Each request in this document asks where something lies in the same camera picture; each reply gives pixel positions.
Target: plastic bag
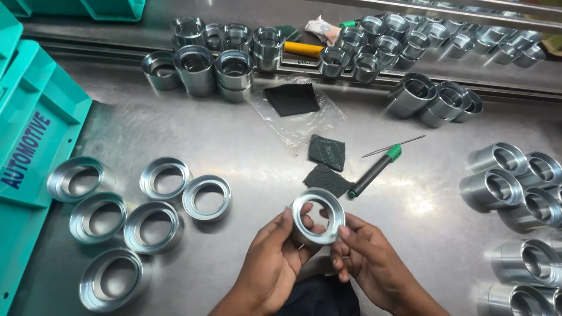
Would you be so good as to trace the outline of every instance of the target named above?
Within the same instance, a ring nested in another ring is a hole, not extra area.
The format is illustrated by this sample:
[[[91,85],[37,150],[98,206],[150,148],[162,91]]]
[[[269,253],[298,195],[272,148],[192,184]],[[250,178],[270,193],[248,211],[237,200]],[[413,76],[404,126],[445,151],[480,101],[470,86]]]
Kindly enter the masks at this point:
[[[274,88],[283,84],[309,83],[312,83],[314,88],[320,111],[281,117],[264,92],[266,88]],[[310,142],[312,134],[322,134],[322,131],[335,128],[347,120],[339,107],[319,88],[318,83],[305,73],[286,76],[261,87],[252,93],[249,102],[264,121],[273,128],[273,131],[281,137],[287,148],[295,153]]]

